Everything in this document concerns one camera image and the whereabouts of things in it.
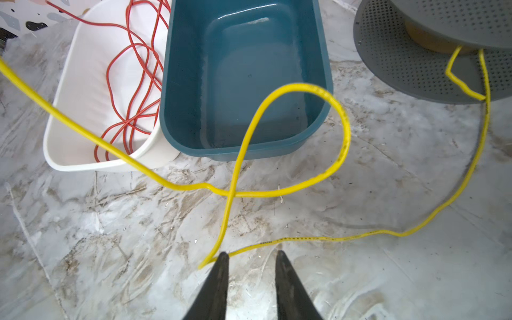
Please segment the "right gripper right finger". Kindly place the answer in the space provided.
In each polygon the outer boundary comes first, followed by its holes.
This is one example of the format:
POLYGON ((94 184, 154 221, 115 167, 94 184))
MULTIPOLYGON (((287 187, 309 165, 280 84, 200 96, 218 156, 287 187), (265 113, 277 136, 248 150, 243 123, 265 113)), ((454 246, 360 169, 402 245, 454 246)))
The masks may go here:
POLYGON ((282 250, 277 252, 276 257, 275 287, 277 318, 279 320, 323 319, 313 305, 291 262, 282 250))

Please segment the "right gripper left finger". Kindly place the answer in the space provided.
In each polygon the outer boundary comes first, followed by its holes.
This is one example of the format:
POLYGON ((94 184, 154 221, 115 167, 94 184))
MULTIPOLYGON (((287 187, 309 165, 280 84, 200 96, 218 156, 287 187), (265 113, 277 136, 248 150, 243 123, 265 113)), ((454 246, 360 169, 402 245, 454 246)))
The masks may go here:
POLYGON ((229 256, 222 252, 183 319, 224 320, 229 287, 229 256))

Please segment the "grey cable spool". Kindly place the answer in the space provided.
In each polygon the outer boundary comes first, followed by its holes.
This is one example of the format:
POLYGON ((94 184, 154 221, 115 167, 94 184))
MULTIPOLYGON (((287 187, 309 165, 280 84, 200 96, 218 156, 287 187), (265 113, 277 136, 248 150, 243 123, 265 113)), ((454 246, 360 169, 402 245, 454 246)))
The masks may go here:
POLYGON ((485 93, 482 49, 493 100, 511 96, 510 1, 362 1, 353 35, 368 69, 393 89, 437 103, 470 104, 474 98, 445 70, 485 93))

